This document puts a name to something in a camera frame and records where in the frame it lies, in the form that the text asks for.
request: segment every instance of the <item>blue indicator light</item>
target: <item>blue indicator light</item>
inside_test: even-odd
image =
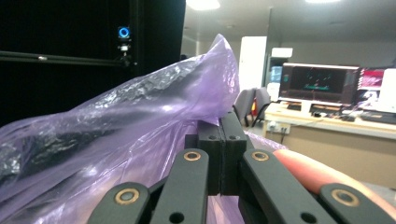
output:
[[[119,37],[120,38],[128,38],[129,37],[129,29],[127,27],[122,27],[119,29]]]

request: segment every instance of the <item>orange object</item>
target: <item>orange object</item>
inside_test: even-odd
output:
[[[256,99],[254,99],[253,105],[251,106],[251,114],[252,114],[253,116],[257,116],[257,103],[256,103]]]

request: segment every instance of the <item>plastic bag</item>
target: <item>plastic bag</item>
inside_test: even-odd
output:
[[[205,55],[132,79],[68,112],[4,126],[0,222],[86,223],[113,186],[150,187],[167,176],[185,134],[196,133],[196,120],[217,124],[238,92],[235,57],[218,35]],[[210,197],[208,223],[242,222],[235,198]]]

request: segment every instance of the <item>computer monitor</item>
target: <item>computer monitor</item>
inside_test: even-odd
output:
[[[356,66],[284,63],[279,100],[353,105],[358,79]]]
[[[356,106],[358,108],[376,110],[384,72],[384,68],[361,69],[358,92],[356,94]]]

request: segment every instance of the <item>office chair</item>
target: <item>office chair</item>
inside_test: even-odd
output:
[[[264,111],[269,104],[271,104],[271,97],[267,89],[265,87],[258,88],[256,90],[256,106],[257,106],[256,108],[259,109],[259,113],[257,114],[257,117],[254,119],[251,127],[254,127],[254,125],[256,125],[256,122],[258,120],[264,119]]]
[[[251,107],[253,106],[255,89],[242,90],[236,97],[235,103],[233,104],[233,111],[235,112],[238,120],[245,120],[245,125],[248,127],[248,115],[251,114]]]

